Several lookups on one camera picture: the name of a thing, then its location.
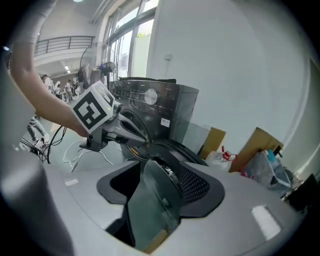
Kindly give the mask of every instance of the label sticker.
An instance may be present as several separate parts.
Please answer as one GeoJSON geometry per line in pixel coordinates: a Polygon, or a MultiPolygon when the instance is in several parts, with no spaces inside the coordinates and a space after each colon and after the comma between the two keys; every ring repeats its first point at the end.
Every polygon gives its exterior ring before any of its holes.
{"type": "Polygon", "coordinates": [[[165,127],[170,127],[170,121],[164,118],[161,118],[161,125],[165,127]]]}
{"type": "Polygon", "coordinates": [[[64,182],[64,184],[67,187],[75,185],[75,184],[78,184],[78,183],[79,183],[79,181],[76,178],[73,178],[73,179],[70,179],[70,180],[67,180],[67,181],[64,182]]]}

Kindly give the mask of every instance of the balcony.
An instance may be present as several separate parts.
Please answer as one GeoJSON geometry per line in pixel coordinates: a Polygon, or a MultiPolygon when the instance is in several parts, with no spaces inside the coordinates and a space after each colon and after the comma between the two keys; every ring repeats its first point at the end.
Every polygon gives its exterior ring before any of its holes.
{"type": "Polygon", "coordinates": [[[57,51],[83,49],[91,46],[94,36],[63,36],[38,41],[35,45],[34,56],[40,56],[57,51]]]}

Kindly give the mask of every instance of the transparent plastic sheet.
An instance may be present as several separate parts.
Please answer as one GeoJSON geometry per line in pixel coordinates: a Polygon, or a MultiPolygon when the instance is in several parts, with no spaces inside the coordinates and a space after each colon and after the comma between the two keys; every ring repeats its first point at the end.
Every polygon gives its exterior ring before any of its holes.
{"type": "Polygon", "coordinates": [[[279,162],[279,165],[273,170],[267,156],[262,152],[254,155],[244,167],[243,172],[247,177],[251,177],[280,197],[291,190],[291,181],[281,163],[279,162]]]}
{"type": "Polygon", "coordinates": [[[190,122],[182,140],[182,145],[190,149],[193,153],[198,154],[199,150],[205,143],[210,132],[210,126],[200,126],[190,122]]]}
{"type": "Polygon", "coordinates": [[[163,230],[171,234],[179,225],[182,203],[182,194],[168,172],[149,160],[128,202],[135,248],[143,251],[163,230]]]}

